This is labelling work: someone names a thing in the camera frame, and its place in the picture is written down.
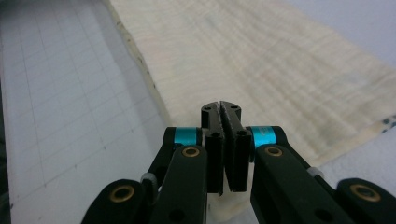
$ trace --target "screw hole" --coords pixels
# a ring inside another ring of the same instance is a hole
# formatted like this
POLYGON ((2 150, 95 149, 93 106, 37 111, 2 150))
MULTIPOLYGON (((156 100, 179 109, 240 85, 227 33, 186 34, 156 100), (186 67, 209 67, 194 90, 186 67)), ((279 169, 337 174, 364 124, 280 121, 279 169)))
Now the screw hole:
POLYGON ((169 213, 169 220, 174 221, 174 222, 180 222, 184 219, 184 212, 176 209, 173 210, 169 213))
POLYGON ((315 210, 315 216, 317 216, 320 220, 325 222, 332 221, 332 214, 324 209, 315 210))
POLYGON ((124 198, 130 193, 128 189, 119 189, 114 195, 116 198, 124 198))
POLYGON ((186 150, 186 154, 189 154, 189 155, 193 155, 195 152, 196 152, 196 150, 194 150, 192 148, 189 148, 186 150))
POLYGON ((270 148, 270 149, 268 149, 268 151, 270 152, 270 153, 272 153, 272 154, 276 154, 276 153, 278 153, 279 152, 279 149, 277 149, 277 148, 270 148))
POLYGON ((356 191, 365 197, 374 197, 375 194, 372 190, 366 188, 357 188, 356 191))

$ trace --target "blue tape band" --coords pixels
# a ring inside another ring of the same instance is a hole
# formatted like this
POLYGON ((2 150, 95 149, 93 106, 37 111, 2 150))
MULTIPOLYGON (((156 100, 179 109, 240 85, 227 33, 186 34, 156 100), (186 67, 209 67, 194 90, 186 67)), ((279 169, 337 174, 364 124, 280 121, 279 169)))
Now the blue tape band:
POLYGON ((250 128, 253 134, 255 149, 265 144, 276 143, 275 132, 271 126, 251 126, 250 128))
POLYGON ((196 145, 197 128, 176 128, 174 143, 183 146, 196 145))

